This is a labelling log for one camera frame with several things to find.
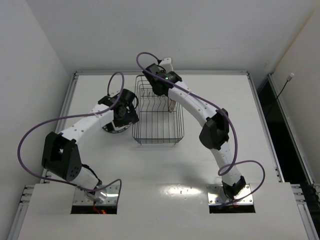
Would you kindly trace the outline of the green rimmed lettered plate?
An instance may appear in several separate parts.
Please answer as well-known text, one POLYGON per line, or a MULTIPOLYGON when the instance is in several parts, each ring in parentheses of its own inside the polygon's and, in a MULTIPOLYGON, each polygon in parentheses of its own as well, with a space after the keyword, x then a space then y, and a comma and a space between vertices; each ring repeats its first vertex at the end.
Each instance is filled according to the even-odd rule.
POLYGON ((102 129, 110 134, 120 134, 126 131, 131 125, 124 125, 124 126, 115 126, 113 123, 106 124, 102 127, 102 129))

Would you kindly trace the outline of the wire dish rack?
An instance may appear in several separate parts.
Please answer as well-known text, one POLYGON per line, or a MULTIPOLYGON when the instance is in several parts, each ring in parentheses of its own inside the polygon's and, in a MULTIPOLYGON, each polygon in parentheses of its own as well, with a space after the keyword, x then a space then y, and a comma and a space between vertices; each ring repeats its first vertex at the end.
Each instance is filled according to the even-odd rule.
POLYGON ((183 107, 176 103, 173 112, 168 112, 168 97, 153 93, 143 75, 135 78, 134 93, 138 98, 139 121, 132 126, 132 137, 139 144, 179 143, 185 136, 183 107))

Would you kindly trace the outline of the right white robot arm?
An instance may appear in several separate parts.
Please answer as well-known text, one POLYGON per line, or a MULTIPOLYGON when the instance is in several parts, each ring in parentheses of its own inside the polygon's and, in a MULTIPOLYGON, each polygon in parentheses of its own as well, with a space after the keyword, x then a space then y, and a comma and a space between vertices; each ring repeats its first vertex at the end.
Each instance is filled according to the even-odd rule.
POLYGON ((157 96, 164 95, 177 102, 198 121, 202 127, 199 140, 212 152, 218 167, 225 167, 227 172, 222 169, 218 175, 221 176, 224 194, 227 198, 234 200, 245 187, 246 181, 235 166, 237 144, 235 144, 235 153, 231 153, 229 131, 232 125, 228 122, 228 112, 224 108, 218 109, 196 97, 174 71, 165 72, 153 63, 142 73, 157 96))

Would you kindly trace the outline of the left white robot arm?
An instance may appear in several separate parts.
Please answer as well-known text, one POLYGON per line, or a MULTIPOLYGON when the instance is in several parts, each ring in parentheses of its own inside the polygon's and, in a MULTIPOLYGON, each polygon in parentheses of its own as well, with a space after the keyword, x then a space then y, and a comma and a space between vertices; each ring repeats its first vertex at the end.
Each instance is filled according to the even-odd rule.
POLYGON ((88 197, 97 199, 103 193, 102 181, 88 165, 82 163, 80 147, 99 130, 118 134, 137 123, 137 106, 137 96, 128 89, 114 96, 104 96, 91 110, 91 115, 59 133, 51 132, 46 136, 41 165, 67 183, 79 187, 88 197))

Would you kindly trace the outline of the orange sunburst plate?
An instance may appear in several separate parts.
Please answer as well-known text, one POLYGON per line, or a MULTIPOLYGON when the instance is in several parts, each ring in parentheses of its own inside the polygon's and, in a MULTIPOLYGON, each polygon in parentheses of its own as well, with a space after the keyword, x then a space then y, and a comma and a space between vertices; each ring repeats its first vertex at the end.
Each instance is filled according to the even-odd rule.
POLYGON ((168 99, 168 112, 172 113, 175 109, 176 102, 172 100, 171 98, 168 99))

